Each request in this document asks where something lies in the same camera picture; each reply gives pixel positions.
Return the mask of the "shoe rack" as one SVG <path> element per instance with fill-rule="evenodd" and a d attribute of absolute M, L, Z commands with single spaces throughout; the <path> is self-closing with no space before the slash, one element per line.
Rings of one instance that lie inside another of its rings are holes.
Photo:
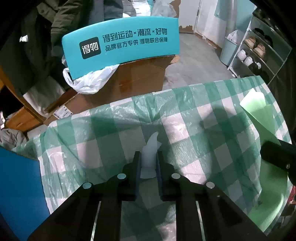
<path fill-rule="evenodd" d="M 260 76 L 269 85 L 278 78 L 292 47 L 272 20 L 256 8 L 228 66 L 236 78 Z"/>

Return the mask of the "black hanging coat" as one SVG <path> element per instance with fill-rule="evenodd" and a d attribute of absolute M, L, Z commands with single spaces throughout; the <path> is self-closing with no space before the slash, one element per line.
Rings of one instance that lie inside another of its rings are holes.
<path fill-rule="evenodd" d="M 51 22 L 37 8 L 1 11 L 1 67 L 18 94 L 48 77 L 65 86 L 62 62 L 51 54 L 50 33 Z"/>

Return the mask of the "green checkered tablecloth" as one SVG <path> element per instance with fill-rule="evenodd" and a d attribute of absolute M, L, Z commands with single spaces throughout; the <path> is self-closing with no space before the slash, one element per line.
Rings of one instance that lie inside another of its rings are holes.
<path fill-rule="evenodd" d="M 275 136 L 290 142 L 287 124 L 260 77 L 220 80 L 153 92 L 53 121 L 15 148 L 39 161 L 45 199 L 56 210 L 82 183 L 118 174 L 153 133 L 164 158 L 195 183 L 211 181 L 244 212 L 265 190 L 259 133 L 241 100 L 263 93 Z"/>

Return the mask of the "light green cloth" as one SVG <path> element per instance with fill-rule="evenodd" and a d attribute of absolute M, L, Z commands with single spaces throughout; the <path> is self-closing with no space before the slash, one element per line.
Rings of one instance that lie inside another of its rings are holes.
<path fill-rule="evenodd" d="M 272 105 L 267 104 L 264 94 L 251 89 L 240 102 L 247 116 L 252 121 L 260 140 L 261 192 L 256 206 L 248 214 L 249 218 L 265 232 L 280 213 L 286 201 L 288 186 L 287 172 L 280 168 L 278 150 L 281 144 L 275 136 Z"/>

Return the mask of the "white plastic bag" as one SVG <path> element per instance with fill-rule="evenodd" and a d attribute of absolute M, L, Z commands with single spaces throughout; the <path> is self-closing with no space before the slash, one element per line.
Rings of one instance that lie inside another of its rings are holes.
<path fill-rule="evenodd" d="M 87 67 L 82 62 L 67 63 L 65 55 L 62 63 L 66 66 L 63 70 L 66 83 L 79 94 L 96 94 L 119 68 L 119 64 L 98 69 L 94 65 Z"/>

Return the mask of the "light blue trash bin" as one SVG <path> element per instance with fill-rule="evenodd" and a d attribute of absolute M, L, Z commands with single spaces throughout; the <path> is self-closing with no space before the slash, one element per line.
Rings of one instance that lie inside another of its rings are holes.
<path fill-rule="evenodd" d="M 223 48 L 220 54 L 220 61 L 226 65 L 229 66 L 234 54 L 236 53 L 238 48 L 238 45 L 231 40 L 228 40 L 227 37 L 224 38 Z"/>

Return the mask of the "olive hanging jacket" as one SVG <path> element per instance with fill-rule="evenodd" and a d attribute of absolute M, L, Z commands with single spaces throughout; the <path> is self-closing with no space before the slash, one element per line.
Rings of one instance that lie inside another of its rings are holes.
<path fill-rule="evenodd" d="M 38 13 L 51 23 L 51 54 L 64 54 L 62 37 L 79 28 L 123 15 L 122 1 L 41 1 Z"/>

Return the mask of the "blue cardboard shoe box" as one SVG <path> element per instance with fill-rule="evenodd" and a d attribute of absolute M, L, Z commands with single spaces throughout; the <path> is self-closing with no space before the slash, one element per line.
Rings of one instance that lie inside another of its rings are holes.
<path fill-rule="evenodd" d="M 49 215 L 39 162 L 1 147 L 1 222 L 27 240 Z"/>

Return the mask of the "brown cardboard box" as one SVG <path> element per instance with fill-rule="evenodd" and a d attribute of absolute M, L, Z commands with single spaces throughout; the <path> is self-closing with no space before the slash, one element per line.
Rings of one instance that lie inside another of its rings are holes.
<path fill-rule="evenodd" d="M 178 55 L 170 55 L 123 63 L 96 94 L 78 94 L 71 88 L 47 108 L 50 117 L 44 124 L 49 125 L 57 120 L 54 112 L 62 106 L 77 114 L 114 101 L 160 91 L 163 89 L 166 68 L 179 59 Z"/>

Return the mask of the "wooden louvered wardrobe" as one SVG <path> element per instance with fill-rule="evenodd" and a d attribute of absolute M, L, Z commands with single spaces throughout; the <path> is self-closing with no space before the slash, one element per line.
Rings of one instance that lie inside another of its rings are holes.
<path fill-rule="evenodd" d="M 45 121 L 21 95 L 1 68 L 1 122 L 4 128 L 30 131 Z"/>

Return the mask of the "teal printed box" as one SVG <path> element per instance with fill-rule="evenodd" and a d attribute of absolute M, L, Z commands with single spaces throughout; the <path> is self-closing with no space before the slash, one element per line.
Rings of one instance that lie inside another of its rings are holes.
<path fill-rule="evenodd" d="M 92 24 L 63 36 L 62 47 L 73 79 L 106 66 L 176 55 L 177 18 L 134 16 Z"/>

